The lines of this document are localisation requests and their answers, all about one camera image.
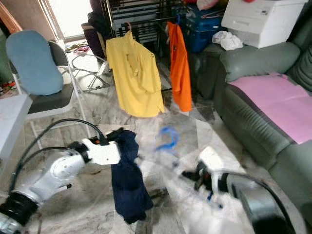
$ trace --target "orange shirt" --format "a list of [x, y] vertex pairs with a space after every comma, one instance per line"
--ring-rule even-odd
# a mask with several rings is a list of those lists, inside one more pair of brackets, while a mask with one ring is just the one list
[[170, 37], [172, 93], [181, 111], [192, 110], [190, 68], [183, 34], [178, 24], [167, 22]]

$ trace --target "dark blue cloth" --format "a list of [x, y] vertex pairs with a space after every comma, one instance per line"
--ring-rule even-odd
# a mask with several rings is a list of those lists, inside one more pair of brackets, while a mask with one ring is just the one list
[[112, 165], [115, 209], [129, 224], [145, 219], [145, 211], [153, 207], [143, 183], [142, 172], [134, 163], [138, 151], [135, 137], [135, 133], [125, 130], [114, 139], [118, 144], [121, 160]]

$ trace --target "blue chair cushion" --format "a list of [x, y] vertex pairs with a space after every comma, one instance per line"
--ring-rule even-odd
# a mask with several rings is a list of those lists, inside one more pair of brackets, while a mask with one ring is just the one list
[[63, 76], [42, 35], [30, 30], [14, 33], [6, 41], [6, 51], [28, 93], [50, 95], [62, 90]]

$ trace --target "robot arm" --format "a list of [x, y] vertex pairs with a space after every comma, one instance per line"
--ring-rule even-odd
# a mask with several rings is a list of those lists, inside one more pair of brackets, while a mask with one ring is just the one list
[[56, 160], [31, 174], [0, 205], [0, 234], [19, 234], [38, 207], [56, 193], [71, 188], [86, 163], [117, 164], [120, 154], [116, 142], [99, 145], [96, 139], [74, 142], [70, 150], [57, 153]]

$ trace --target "white printer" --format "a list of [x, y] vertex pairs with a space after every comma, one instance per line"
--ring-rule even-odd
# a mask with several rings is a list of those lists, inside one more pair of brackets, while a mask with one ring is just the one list
[[222, 26], [246, 45], [262, 48], [285, 42], [308, 0], [229, 0]]

